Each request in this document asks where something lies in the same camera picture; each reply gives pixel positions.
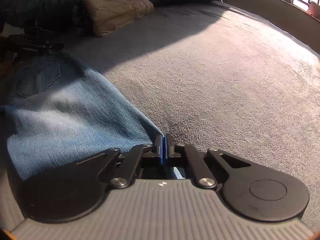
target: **jeans pocket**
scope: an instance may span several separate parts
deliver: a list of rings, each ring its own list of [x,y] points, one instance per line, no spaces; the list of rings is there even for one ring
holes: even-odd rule
[[[19,73],[17,93],[25,98],[44,92],[61,76],[56,61],[35,60]]]

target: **blue denim fabric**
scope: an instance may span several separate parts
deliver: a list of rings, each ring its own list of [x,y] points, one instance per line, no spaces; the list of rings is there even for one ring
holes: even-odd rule
[[[7,148],[22,179],[162,134],[101,74],[64,51],[20,67],[14,84],[0,111],[15,130]]]

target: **circular cap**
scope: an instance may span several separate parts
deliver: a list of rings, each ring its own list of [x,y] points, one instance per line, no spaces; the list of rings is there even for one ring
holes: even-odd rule
[[[110,182],[111,184],[117,187],[124,186],[125,184],[127,184],[127,180],[124,178],[113,178]]]
[[[202,178],[199,180],[199,183],[205,187],[212,187],[216,184],[215,180],[210,178]]]
[[[271,179],[253,182],[249,190],[255,197],[266,201],[276,201],[287,194],[287,188],[282,183]]]

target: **beige garment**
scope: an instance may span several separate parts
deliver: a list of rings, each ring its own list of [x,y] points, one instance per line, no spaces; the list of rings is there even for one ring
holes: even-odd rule
[[[153,11],[148,0],[83,0],[97,36],[109,34]]]

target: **metal screw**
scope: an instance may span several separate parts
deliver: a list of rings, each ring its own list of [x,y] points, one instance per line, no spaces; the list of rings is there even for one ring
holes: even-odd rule
[[[199,180],[199,183],[205,187],[212,187],[216,184],[215,180],[210,178],[202,178]]]
[[[218,151],[219,149],[218,148],[216,148],[216,147],[210,147],[209,148],[209,151],[214,151],[214,152],[216,152],[216,151]]]
[[[127,184],[127,180],[124,178],[113,178],[110,182],[117,187],[121,187]]]

